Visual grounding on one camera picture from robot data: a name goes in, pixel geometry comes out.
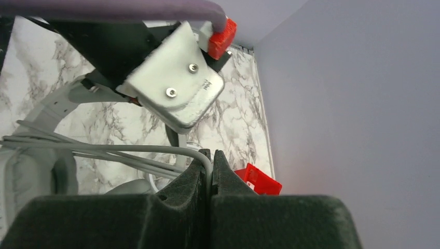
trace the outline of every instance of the light purple wall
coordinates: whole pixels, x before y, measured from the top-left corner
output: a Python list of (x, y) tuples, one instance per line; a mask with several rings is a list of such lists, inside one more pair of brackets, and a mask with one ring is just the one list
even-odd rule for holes
[(339, 197), (364, 248), (439, 248), (440, 1), (310, 0), (255, 53), (283, 193)]
[(307, 0), (211, 0), (218, 3), (238, 27), (234, 43), (252, 48)]

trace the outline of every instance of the white marble pattern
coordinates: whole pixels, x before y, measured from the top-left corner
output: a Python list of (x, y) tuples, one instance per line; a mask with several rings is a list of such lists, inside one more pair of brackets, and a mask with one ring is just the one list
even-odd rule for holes
[[(233, 169), (250, 162), (271, 175), (254, 58), (232, 49), (222, 70), (223, 93), (189, 135), (189, 141), (212, 152), (223, 150)], [(54, 89), (93, 67), (62, 37), (17, 19), (0, 76), (0, 135), (11, 134), (15, 120)], [(169, 145), (164, 124), (145, 108), (128, 103), (80, 105), (58, 125), (56, 132), (91, 144)], [(173, 156), (134, 153), (172, 162)], [(76, 158), (81, 194), (104, 193), (142, 172), (116, 162)]]

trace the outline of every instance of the red block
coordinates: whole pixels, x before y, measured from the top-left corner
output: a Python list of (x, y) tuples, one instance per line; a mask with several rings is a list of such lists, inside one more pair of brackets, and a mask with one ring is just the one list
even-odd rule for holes
[(220, 59), (226, 49), (232, 44), (236, 32), (237, 24), (228, 19), (225, 30), (221, 33), (214, 33), (209, 39), (208, 54), (216, 60)]
[(246, 169), (234, 171), (250, 188), (259, 195), (279, 195), (281, 185), (270, 176), (248, 163)]

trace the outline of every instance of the headphone ear cushion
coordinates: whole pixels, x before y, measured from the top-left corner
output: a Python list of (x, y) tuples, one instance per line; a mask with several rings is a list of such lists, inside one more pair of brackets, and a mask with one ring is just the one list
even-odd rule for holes
[(76, 161), (71, 150), (57, 150), (58, 160), (52, 172), (55, 193), (57, 195), (77, 195), (78, 179), (76, 178)]
[(78, 193), (75, 159), (66, 150), (17, 150), (6, 163), (4, 180), (7, 225), (36, 197)]

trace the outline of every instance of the metal screw head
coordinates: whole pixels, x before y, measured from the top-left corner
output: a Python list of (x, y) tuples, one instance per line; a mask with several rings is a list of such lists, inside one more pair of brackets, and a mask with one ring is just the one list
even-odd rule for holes
[(190, 73), (195, 74), (199, 70), (199, 66), (197, 64), (190, 64), (188, 69)]
[(167, 96), (170, 98), (174, 98), (177, 96), (176, 89), (171, 88), (171, 87), (166, 90), (166, 93), (167, 93)]

